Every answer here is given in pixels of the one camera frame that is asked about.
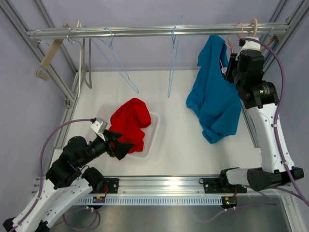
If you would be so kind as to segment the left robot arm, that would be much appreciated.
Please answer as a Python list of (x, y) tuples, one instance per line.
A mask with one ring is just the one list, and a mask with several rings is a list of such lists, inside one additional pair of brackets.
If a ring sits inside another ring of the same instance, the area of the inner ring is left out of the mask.
[(36, 195), (16, 217), (4, 221), (8, 232), (47, 232), (55, 222), (80, 198), (105, 189), (104, 176), (94, 167), (82, 170), (92, 160), (107, 153), (123, 159), (134, 147), (120, 142), (121, 133), (105, 130), (95, 140), (87, 142), (82, 136), (69, 139), (59, 158), (40, 181)]

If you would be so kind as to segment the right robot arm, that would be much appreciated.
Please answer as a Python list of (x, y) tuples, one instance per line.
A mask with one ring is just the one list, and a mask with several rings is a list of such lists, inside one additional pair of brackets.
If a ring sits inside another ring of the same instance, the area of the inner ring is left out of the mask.
[(264, 56), (257, 50), (232, 53), (225, 76), (235, 83), (239, 98), (253, 121), (261, 152), (261, 167), (230, 168), (220, 172), (218, 186), (224, 192), (235, 185), (255, 191), (284, 186), (302, 179), (304, 171), (295, 167), (287, 150), (279, 117), (279, 98), (273, 83), (263, 80)]

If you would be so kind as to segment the pink wire hanger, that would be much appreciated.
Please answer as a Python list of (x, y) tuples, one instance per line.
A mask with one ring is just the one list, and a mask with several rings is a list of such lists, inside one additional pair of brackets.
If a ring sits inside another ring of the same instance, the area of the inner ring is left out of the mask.
[[(243, 27), (243, 24), (242, 23), (236, 23), (234, 25), (234, 27), (236, 26), (241, 26), (241, 33), (238, 35), (238, 39), (232, 43), (231, 42), (231, 35), (228, 36), (227, 38), (227, 43), (225, 43), (225, 45), (230, 49), (230, 52), (231, 53), (234, 53), (234, 48), (237, 44), (237, 42), (243, 37), (243, 33), (244, 33), (244, 27)], [(223, 64), (222, 64), (222, 61), (221, 59), (219, 59), (220, 61), (220, 66), (221, 66), (221, 71), (222, 71), (222, 74), (226, 74), (226, 71), (227, 71), (227, 67), (225, 67)]]

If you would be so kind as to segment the blue t shirt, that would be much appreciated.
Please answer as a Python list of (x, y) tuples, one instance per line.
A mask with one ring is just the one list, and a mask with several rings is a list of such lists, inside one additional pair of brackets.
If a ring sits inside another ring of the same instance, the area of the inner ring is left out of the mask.
[(218, 35), (211, 35), (200, 54), (199, 71), (186, 106), (199, 119), (204, 138), (211, 144), (235, 135), (241, 103), (234, 84), (224, 79), (228, 66), (227, 47)]

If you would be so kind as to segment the red t shirt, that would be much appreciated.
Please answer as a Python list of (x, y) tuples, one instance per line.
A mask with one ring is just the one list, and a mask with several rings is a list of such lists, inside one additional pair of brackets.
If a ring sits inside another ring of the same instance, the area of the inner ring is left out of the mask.
[(120, 142), (133, 143), (129, 153), (142, 152), (145, 133), (142, 131), (151, 125), (149, 110), (142, 100), (132, 98), (121, 105), (110, 118), (110, 131), (122, 134)]

